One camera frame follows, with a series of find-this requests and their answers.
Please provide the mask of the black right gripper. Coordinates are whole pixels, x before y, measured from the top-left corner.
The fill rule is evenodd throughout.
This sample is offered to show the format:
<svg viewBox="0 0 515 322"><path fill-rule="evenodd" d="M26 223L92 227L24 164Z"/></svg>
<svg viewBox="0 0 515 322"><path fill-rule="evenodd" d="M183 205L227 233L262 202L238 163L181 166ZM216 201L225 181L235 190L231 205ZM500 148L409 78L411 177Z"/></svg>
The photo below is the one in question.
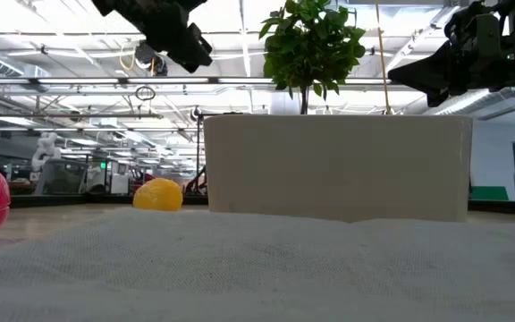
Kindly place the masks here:
<svg viewBox="0 0 515 322"><path fill-rule="evenodd" d="M426 93L430 108L470 89L495 90L494 67L503 61L502 33L515 0L475 0L446 23L448 41L432 55L391 69L389 80Z"/></svg>

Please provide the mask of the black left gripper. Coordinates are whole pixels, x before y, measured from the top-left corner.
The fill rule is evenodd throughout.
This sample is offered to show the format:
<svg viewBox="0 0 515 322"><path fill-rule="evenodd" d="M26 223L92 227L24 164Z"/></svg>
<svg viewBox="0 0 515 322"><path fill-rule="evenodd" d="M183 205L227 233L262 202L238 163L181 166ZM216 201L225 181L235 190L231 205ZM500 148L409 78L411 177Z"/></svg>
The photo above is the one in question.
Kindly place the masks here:
<svg viewBox="0 0 515 322"><path fill-rule="evenodd" d="M189 14L198 0L91 0L102 16L119 13L145 37L157 52L166 51L169 58L189 73L201 64L211 64L213 48L202 37L199 27L188 26Z"/></svg>

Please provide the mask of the yellow lemon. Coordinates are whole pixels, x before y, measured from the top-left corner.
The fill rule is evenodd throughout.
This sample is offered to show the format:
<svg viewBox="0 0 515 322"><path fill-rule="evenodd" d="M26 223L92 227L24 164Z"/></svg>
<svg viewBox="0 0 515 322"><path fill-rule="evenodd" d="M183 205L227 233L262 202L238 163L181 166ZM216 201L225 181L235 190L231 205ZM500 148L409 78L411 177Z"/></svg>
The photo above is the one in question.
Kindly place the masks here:
<svg viewBox="0 0 515 322"><path fill-rule="evenodd" d="M135 208L157 211L178 211L182 207L183 194L179 184L172 180L156 178L139 187L132 205Z"/></svg>

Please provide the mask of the white plastic tupperware container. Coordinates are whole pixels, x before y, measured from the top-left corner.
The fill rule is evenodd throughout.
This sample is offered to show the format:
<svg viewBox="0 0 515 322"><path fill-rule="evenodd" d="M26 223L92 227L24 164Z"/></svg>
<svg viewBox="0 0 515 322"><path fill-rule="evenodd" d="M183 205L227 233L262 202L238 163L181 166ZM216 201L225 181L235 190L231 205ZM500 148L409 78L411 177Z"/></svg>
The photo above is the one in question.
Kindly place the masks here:
<svg viewBox="0 0 515 322"><path fill-rule="evenodd" d="M466 116L214 116L204 123L209 206L343 222L460 222L472 132Z"/></svg>

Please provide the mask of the black hanging device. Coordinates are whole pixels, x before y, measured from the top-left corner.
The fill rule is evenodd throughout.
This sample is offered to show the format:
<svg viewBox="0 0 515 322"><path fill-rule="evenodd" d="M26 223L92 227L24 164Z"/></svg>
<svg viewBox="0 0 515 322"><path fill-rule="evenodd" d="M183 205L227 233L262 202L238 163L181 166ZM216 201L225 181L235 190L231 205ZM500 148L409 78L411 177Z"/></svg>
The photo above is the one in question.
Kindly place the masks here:
<svg viewBox="0 0 515 322"><path fill-rule="evenodd" d="M150 77L165 77L168 73L165 59L145 41L140 41L135 47L134 62L146 70Z"/></svg>

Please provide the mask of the green leafy plant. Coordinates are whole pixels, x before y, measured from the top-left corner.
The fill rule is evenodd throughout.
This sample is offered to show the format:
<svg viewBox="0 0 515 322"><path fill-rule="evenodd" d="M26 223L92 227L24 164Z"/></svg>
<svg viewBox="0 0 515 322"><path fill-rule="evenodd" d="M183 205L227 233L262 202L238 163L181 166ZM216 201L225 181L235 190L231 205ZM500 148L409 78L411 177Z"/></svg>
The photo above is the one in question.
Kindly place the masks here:
<svg viewBox="0 0 515 322"><path fill-rule="evenodd" d="M300 98L300 112L308 112L308 94L327 98L360 64L367 52L361 44L366 31L349 18L357 12L331 0L285 0L262 21L259 38L265 41L263 73L275 89Z"/></svg>

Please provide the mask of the green panel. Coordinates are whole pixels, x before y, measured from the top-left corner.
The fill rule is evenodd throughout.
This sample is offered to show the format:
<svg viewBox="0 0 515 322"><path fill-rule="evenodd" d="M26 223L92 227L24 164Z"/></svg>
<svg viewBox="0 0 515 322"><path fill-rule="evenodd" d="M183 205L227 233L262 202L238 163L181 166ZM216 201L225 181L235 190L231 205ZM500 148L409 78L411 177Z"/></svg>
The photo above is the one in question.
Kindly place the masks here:
<svg viewBox="0 0 515 322"><path fill-rule="evenodd" d="M491 201L510 200L506 188L503 186L473 186L469 198Z"/></svg>

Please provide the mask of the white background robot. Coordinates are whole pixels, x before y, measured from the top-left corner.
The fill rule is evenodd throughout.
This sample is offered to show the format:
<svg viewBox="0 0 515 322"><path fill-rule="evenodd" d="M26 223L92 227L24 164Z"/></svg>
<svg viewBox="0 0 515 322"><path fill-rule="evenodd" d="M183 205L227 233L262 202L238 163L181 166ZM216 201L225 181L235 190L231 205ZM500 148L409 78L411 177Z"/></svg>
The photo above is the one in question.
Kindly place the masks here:
<svg viewBox="0 0 515 322"><path fill-rule="evenodd" d="M44 131L38 139L37 149L31 159L30 181L37 182L42 173L44 164L49 159L60 159L61 149L55 146L57 134Z"/></svg>

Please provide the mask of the grey cloth mat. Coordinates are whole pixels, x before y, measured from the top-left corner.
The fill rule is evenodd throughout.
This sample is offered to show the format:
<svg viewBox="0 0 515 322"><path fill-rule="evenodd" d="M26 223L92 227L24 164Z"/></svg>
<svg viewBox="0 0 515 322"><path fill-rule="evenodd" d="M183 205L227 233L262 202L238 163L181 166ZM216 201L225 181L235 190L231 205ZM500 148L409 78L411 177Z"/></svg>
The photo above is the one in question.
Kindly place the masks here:
<svg viewBox="0 0 515 322"><path fill-rule="evenodd" d="M0 248L0 322L515 322L515 224L114 211Z"/></svg>

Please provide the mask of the grey machine enclosure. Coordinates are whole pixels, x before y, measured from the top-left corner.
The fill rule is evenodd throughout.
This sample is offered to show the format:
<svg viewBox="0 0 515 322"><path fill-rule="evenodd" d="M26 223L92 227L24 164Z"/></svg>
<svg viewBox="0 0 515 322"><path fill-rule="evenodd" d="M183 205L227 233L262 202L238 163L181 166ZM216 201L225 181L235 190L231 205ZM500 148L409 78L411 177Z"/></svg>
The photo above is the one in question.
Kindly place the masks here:
<svg viewBox="0 0 515 322"><path fill-rule="evenodd" d="M82 194L88 169L89 166L83 162L47 160L42 167L34 194L36 196Z"/></svg>

